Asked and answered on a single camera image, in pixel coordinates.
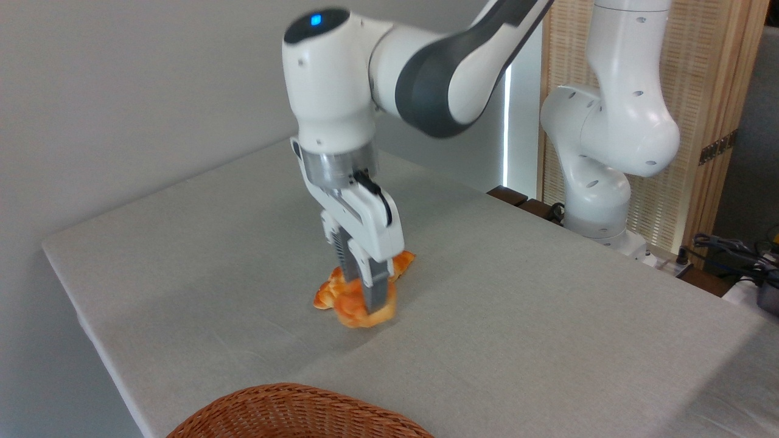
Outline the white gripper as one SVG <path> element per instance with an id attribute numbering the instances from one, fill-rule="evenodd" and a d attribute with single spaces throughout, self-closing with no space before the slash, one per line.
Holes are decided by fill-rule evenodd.
<path id="1" fill-rule="evenodd" d="M 375 313 L 388 300 L 391 258 L 405 249 L 397 205 L 386 192 L 359 183 L 334 192 L 307 182 L 307 189 L 323 208 L 323 230 L 344 281 L 360 280 L 367 314 Z"/>

